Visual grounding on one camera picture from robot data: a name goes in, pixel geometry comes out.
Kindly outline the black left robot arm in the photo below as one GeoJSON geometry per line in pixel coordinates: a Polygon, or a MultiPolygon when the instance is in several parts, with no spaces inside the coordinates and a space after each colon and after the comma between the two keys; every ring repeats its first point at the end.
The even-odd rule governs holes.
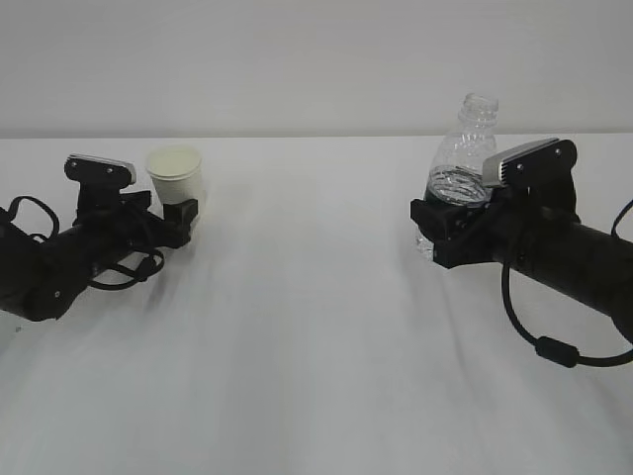
{"type": "Polygon", "coordinates": [[[45,236],[15,225],[24,200],[1,212],[1,308],[31,322],[59,319],[87,288],[123,291],[147,281],[162,270],[164,248],[190,241],[199,211],[188,199],[156,216],[148,191],[116,192],[102,202],[80,195],[72,227],[61,231],[56,213],[33,198],[51,220],[45,236]]]}

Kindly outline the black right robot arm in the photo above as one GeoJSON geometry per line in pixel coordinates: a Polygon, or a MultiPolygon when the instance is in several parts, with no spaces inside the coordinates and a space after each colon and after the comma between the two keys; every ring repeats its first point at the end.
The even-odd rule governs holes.
{"type": "Polygon", "coordinates": [[[581,224],[571,174],[513,178],[475,208],[425,196],[411,201],[410,217],[440,266],[506,263],[632,337],[632,244],[581,224]]]}

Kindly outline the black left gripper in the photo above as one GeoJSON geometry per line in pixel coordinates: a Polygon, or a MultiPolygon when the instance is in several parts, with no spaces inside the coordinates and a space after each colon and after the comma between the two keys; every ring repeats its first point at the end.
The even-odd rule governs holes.
{"type": "Polygon", "coordinates": [[[88,235],[89,243],[101,242],[108,251],[132,252],[136,249],[182,247],[190,242],[199,202],[187,199],[163,204],[161,217],[151,213],[149,190],[131,193],[81,192],[75,224],[88,235]]]}

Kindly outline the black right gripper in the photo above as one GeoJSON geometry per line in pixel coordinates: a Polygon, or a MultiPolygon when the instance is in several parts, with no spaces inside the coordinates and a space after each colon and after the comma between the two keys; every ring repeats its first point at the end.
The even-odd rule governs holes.
{"type": "Polygon", "coordinates": [[[513,262],[523,238],[581,221],[570,172],[525,189],[497,190],[485,211],[414,199],[409,213],[422,236],[431,243],[431,260],[446,269],[513,262]]]}

